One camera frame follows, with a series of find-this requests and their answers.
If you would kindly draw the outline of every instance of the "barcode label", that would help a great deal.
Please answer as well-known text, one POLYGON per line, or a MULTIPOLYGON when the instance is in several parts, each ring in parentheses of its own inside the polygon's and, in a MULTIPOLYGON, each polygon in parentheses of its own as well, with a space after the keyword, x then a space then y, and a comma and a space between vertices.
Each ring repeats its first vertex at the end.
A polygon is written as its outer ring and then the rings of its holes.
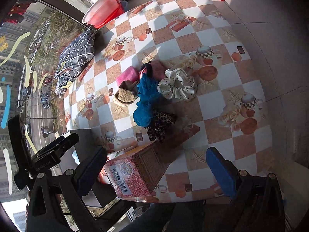
POLYGON ((127 184, 123 180, 121 174, 119 174, 119 168, 116 165, 110 166, 109 168, 112 171, 114 178, 117 181, 117 185, 120 187, 121 192, 123 194, 126 194, 126 195, 131 195, 132 193, 131 193, 129 187, 127 186, 127 184))

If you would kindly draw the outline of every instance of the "box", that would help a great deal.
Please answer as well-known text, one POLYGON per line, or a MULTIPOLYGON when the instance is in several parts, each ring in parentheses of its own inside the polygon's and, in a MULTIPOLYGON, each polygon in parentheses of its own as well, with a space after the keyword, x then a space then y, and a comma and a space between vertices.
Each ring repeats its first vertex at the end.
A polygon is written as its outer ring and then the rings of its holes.
POLYGON ((173 157, 177 147, 196 134, 195 124, 167 136, 163 143, 155 141, 138 146, 106 162, 104 169, 118 197, 151 195, 173 157))

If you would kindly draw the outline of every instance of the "table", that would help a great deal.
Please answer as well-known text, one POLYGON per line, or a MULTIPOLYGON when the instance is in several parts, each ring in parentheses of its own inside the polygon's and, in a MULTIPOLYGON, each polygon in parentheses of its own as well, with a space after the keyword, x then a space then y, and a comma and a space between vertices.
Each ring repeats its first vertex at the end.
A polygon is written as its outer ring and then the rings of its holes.
POLYGON ((68 130, 91 128, 95 142, 105 146, 106 132, 118 136, 118 148, 149 143, 146 129, 132 118, 139 99, 126 107, 112 101, 118 90, 115 79, 129 66, 139 69, 157 59, 166 69, 191 68, 198 84, 197 97, 189 102, 173 99, 162 108, 188 118, 199 132, 181 145, 153 195, 134 200, 184 202, 220 196, 205 161, 210 146, 251 175, 269 170, 272 134, 261 82, 246 48, 210 0, 153 0, 122 14, 101 33, 105 45, 96 48, 103 51, 64 95, 68 130), (116 53, 120 38, 123 51, 116 53), (204 58, 207 46, 214 52, 212 60, 204 58), (86 104, 91 111, 86 112, 86 104))

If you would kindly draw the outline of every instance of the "floor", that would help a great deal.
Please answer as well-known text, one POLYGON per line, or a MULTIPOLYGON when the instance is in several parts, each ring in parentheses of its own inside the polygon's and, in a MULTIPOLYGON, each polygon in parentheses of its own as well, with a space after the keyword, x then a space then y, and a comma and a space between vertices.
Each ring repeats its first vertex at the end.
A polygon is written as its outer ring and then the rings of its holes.
MULTIPOLYGON (((147 1, 128 0, 129 9, 147 1)), ((308 28, 292 0, 212 1, 244 43, 260 76, 272 117, 274 170, 286 191, 285 211, 296 226, 309 207, 309 183, 300 176, 309 166, 308 28)))

